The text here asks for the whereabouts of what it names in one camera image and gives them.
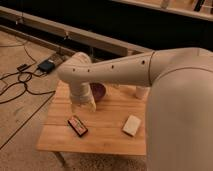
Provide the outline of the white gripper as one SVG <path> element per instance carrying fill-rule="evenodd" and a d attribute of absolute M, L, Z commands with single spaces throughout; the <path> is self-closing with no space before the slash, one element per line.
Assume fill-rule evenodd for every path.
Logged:
<path fill-rule="evenodd" d="M 71 96 L 71 110 L 72 112 L 75 112 L 77 110 L 77 107 L 86 105 L 91 111 L 96 111 L 96 102 L 94 100 L 94 97 L 92 95 L 88 96 Z"/>

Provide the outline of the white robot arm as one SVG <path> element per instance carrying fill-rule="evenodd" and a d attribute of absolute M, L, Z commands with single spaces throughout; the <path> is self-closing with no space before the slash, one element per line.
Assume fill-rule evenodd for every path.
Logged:
<path fill-rule="evenodd" d="M 78 52 L 58 75 L 77 104 L 93 100 L 91 82 L 148 87 L 147 171 L 213 171 L 213 52 L 177 48 L 98 63 Z"/>

